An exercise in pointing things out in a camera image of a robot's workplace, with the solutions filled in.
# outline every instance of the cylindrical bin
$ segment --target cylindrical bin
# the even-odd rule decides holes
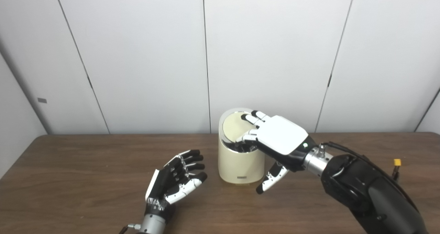
[[[264,153],[255,146],[235,143],[245,132],[256,129],[241,119],[251,112],[246,108],[230,109],[220,117],[218,165],[220,177],[226,182],[248,184],[264,176]]]

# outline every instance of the wooden table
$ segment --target wooden table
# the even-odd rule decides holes
[[[430,233],[440,233],[440,135],[311,135],[365,154],[390,173],[401,158],[402,187]],[[222,181],[215,134],[41,136],[0,180],[0,233],[117,234],[143,219],[154,169],[191,148],[205,156],[208,179],[178,203],[166,234],[364,233],[310,173],[289,173],[263,195],[255,193],[258,183]],[[272,163],[268,158],[266,167]]]

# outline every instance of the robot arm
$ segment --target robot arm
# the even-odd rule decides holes
[[[145,194],[146,209],[142,224],[129,224],[120,234],[129,227],[138,230],[138,234],[162,234],[174,215],[174,203],[185,198],[208,177],[204,172],[190,173],[205,168],[203,164],[196,163],[202,160],[199,150],[189,150],[177,154],[161,170],[155,170]]]
[[[405,191],[379,167],[335,143],[317,145],[291,121],[253,111],[242,119],[256,126],[237,143],[256,145],[276,163],[256,191],[263,193],[288,171],[307,170],[321,179],[325,192],[345,205],[368,234],[428,234],[423,219]],[[347,154],[333,157],[333,147]]]

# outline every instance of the white wall panel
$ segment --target white wall panel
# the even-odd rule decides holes
[[[437,95],[425,117],[417,128],[418,132],[434,132],[440,134],[440,94]]]
[[[205,0],[212,132],[227,109],[314,131],[351,0]]]
[[[353,0],[317,131],[414,131],[440,85],[439,0]]]
[[[0,54],[0,178],[43,134],[46,131]]]
[[[209,132],[203,0],[60,0],[111,133]]]
[[[0,46],[52,133],[108,133],[58,0],[0,0]]]

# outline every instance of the black cable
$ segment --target black cable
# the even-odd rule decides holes
[[[362,161],[364,161],[365,163],[367,163],[368,165],[370,165],[371,167],[373,167],[374,169],[376,169],[377,171],[379,171],[381,174],[383,174],[383,176],[385,177],[385,179],[387,179],[392,185],[394,185],[394,187],[396,187],[396,189],[406,198],[406,200],[414,207],[414,209],[418,212],[417,207],[415,206],[414,202],[411,200],[411,198],[409,197],[409,195],[402,189],[402,187],[395,181],[393,180],[385,171],[383,171],[381,168],[379,168],[377,165],[375,165],[373,162],[371,162],[367,157],[365,157],[364,155],[360,155],[355,151],[350,150],[349,148],[333,143],[331,141],[329,141],[328,143],[322,143],[322,145],[327,145],[333,148],[336,148],[340,151],[346,152],[348,154],[352,154],[353,156],[357,157],[358,159],[361,159]]]
[[[124,226],[123,228],[122,228],[122,230],[119,232],[119,234],[124,234],[127,230],[129,229],[129,226]]]

